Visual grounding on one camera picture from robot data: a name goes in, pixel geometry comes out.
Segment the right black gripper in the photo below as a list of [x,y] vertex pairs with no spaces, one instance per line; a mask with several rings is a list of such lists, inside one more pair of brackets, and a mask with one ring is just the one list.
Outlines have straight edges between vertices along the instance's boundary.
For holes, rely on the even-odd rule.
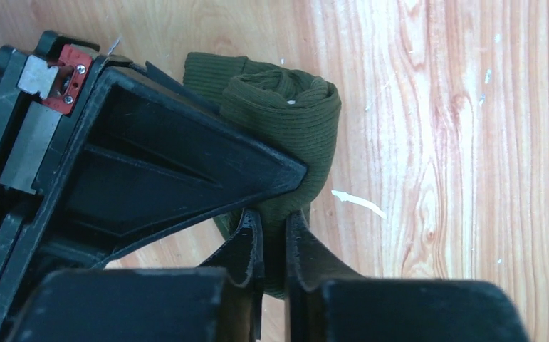
[[130,59],[101,55],[98,45],[55,31],[33,53],[0,49],[0,278],[16,244],[28,266],[58,218],[84,108],[109,68]]

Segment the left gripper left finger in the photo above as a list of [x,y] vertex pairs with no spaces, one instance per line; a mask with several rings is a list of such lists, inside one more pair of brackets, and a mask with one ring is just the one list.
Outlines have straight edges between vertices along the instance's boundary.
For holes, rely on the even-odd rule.
[[225,269],[233,288],[224,297],[221,319],[224,328],[231,328],[236,336],[226,339],[259,340],[265,278],[259,213],[244,209],[234,233],[200,267]]

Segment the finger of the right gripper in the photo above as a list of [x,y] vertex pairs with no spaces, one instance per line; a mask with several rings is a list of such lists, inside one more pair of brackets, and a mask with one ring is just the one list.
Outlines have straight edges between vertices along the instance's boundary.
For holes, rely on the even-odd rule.
[[225,269],[108,270],[193,224],[298,188],[305,165],[135,69],[109,68],[72,139],[58,218],[0,278],[0,341],[218,341]]

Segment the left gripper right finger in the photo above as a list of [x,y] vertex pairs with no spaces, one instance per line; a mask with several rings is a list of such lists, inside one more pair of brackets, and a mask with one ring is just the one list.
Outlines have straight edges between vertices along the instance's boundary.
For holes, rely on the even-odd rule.
[[341,261],[311,231],[303,211],[286,218],[285,310],[287,341],[327,341],[330,300],[323,286],[364,276]]

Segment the green underwear white waistband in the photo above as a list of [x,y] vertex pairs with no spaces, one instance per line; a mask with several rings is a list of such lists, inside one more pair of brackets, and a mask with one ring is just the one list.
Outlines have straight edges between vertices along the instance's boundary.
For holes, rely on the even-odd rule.
[[263,229],[264,292],[284,299],[286,218],[298,210],[308,216],[327,181],[342,107],[338,90],[305,71],[200,52],[187,54],[183,84],[218,105],[224,119],[308,167],[298,189],[253,207]]

